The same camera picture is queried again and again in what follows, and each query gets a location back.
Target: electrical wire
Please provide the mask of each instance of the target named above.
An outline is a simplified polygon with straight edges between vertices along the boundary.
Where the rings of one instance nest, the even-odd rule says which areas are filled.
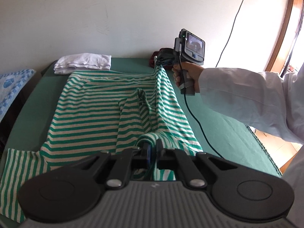
[[[217,67],[217,65],[219,64],[219,61],[221,60],[221,57],[222,57],[222,55],[223,55],[223,52],[224,52],[224,50],[226,49],[226,47],[227,47],[227,45],[228,45],[228,42],[229,42],[230,37],[231,37],[231,35],[232,35],[232,31],[233,31],[233,28],[234,28],[235,21],[236,21],[236,19],[237,19],[237,16],[238,16],[238,14],[239,14],[240,10],[241,10],[241,7],[242,7],[242,5],[243,5],[243,2],[244,2],[244,0],[242,0],[241,5],[240,5],[240,7],[239,7],[239,10],[238,10],[238,12],[237,12],[237,14],[236,14],[236,16],[235,16],[235,18],[234,18],[234,21],[233,21],[233,24],[232,24],[232,29],[231,29],[231,32],[230,32],[229,38],[228,38],[228,40],[227,40],[227,43],[226,43],[226,45],[225,45],[224,49],[222,50],[221,55],[219,56],[218,62],[217,62],[217,64],[216,64],[216,66],[215,66],[215,67]]]
[[[181,55],[181,54],[179,54],[179,67],[180,67],[180,69],[181,69],[181,70],[180,70],[180,74],[182,75],[182,70],[183,70],[183,68],[181,67],[181,56],[180,56],[180,55]],[[204,130],[203,130],[203,127],[202,127],[200,121],[199,121],[199,120],[194,116],[194,114],[191,112],[191,110],[190,110],[190,108],[189,108],[189,106],[188,106],[188,103],[187,103],[186,92],[184,92],[184,100],[185,100],[185,104],[186,104],[186,107],[187,107],[189,113],[190,113],[191,116],[194,118],[194,120],[196,120],[196,122],[199,124],[199,126],[200,126],[200,128],[201,128],[201,131],[202,131],[202,133],[203,133],[203,135],[204,135],[204,137],[205,137],[205,140],[206,140],[207,144],[212,148],[213,151],[215,151],[215,152],[218,154],[218,156],[220,156],[221,158],[224,158],[224,157],[223,157],[217,150],[215,150],[214,147],[210,144],[210,142],[208,141],[208,139],[207,139],[207,137],[206,137],[206,134],[205,134],[205,132],[204,132]]]

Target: white towel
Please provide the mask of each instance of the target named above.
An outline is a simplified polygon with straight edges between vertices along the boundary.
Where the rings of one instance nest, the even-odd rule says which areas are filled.
[[[71,74],[76,70],[110,70],[111,56],[82,53],[61,57],[54,65],[55,74]]]

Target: gripper handle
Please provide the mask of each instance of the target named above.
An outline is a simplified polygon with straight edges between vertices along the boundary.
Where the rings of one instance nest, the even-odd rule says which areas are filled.
[[[194,96],[195,95],[195,90],[194,90],[194,80],[191,78],[187,77],[187,70],[182,70],[181,75],[180,75],[180,93],[181,94],[186,94],[189,96]]]

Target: bed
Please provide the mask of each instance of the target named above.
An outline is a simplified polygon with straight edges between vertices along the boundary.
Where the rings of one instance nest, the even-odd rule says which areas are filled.
[[[152,73],[147,59],[112,58],[111,70],[124,73]],[[194,135],[205,152],[216,155],[208,146],[197,122],[192,118],[184,103],[184,97],[174,85],[171,71],[167,71]],[[56,109],[57,100],[68,76],[55,75],[53,66],[44,73],[42,79],[28,98],[12,129],[1,162],[0,176],[6,162],[8,148],[38,151],[45,142],[49,125]],[[190,109],[201,122],[211,145],[226,159],[238,164],[261,170],[280,177],[281,173],[264,146],[244,124],[216,113],[207,108],[200,95],[187,97]],[[6,228],[18,227],[18,223],[0,215],[0,224]]]

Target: gray gripper base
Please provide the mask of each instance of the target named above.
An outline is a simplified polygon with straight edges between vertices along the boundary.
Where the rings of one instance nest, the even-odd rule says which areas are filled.
[[[221,213],[204,192],[186,189],[179,181],[131,181],[122,190],[107,191],[86,215],[61,224],[27,219],[21,228],[295,228],[281,218],[246,223]]]

